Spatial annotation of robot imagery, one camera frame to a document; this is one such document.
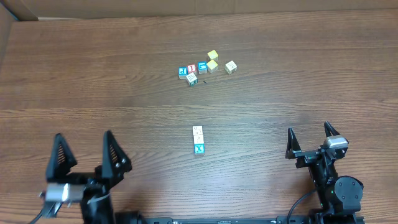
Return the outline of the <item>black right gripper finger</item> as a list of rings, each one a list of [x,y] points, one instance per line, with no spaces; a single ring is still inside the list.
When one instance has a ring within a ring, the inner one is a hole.
[[[301,147],[299,145],[299,142],[297,141],[297,138],[295,136],[294,130],[292,127],[288,128],[288,141],[287,141],[287,149],[285,152],[285,158],[286,159],[295,159],[296,155],[301,153]]]
[[[340,133],[331,125],[329,121],[324,122],[324,129],[326,137],[337,136]]]

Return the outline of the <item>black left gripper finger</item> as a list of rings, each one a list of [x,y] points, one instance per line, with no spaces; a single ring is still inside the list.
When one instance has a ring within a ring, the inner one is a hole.
[[[123,180],[124,174],[132,170],[130,158],[118,144],[113,133],[108,130],[103,136],[102,178]]]
[[[61,133],[56,134],[49,163],[45,171],[47,181],[52,182],[66,177],[75,165],[77,165],[77,161],[66,139]]]

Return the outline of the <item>blue X letter block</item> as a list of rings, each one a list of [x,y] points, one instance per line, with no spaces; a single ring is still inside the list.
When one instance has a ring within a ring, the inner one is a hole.
[[[204,144],[195,144],[194,145],[194,154],[195,155],[203,155],[205,153],[205,145]]]

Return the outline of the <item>wooden block red side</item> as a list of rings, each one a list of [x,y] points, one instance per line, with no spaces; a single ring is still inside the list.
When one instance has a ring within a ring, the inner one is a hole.
[[[194,135],[193,136],[194,144],[204,144],[204,136],[203,135]]]

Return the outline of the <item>wooden O block green side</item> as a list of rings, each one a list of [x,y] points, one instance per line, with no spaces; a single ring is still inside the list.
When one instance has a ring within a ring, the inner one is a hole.
[[[203,135],[203,126],[193,126],[192,127],[193,135]]]

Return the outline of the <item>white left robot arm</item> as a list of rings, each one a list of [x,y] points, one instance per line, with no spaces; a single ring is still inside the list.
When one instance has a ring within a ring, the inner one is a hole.
[[[58,133],[45,177],[47,188],[40,194],[44,199],[43,218],[55,218],[63,204],[79,203],[84,223],[144,223],[139,212],[119,212],[113,209],[111,189],[132,170],[132,163],[110,130],[103,136],[102,164],[93,172],[72,172],[77,160],[66,139]]]

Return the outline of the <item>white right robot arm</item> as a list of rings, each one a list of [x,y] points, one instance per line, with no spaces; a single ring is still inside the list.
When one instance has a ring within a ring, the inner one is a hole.
[[[363,183],[352,176],[339,176],[335,169],[335,161],[345,157],[349,141],[343,137],[328,121],[324,122],[325,141],[318,149],[302,151],[292,128],[287,131],[286,159],[296,159],[296,168],[308,167],[314,189],[301,196],[290,208],[286,216],[265,219],[183,219],[172,218],[144,218],[139,212],[114,213],[109,199],[100,203],[104,207],[97,209],[93,221],[90,223],[364,223],[363,217],[357,217],[361,210],[363,197]],[[132,169],[128,164],[124,152],[118,145],[112,132],[106,131],[103,138],[103,152],[110,157],[111,171],[123,177],[124,172]],[[311,209],[308,215],[293,216],[295,207],[304,199],[317,193],[319,209]]]

